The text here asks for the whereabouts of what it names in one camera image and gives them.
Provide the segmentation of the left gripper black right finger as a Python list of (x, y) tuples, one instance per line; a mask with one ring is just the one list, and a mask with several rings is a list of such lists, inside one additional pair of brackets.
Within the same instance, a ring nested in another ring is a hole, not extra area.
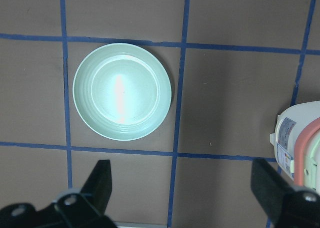
[(254, 159), (250, 188), (275, 228), (318, 228), (320, 196), (310, 188), (290, 185), (265, 160)]

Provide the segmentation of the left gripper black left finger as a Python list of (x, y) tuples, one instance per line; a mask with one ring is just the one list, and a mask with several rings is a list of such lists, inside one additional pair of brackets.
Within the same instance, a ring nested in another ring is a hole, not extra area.
[(37, 211), (30, 203), (0, 210), (2, 228), (115, 228), (105, 215), (112, 193), (110, 160), (99, 160), (78, 192), (68, 192)]

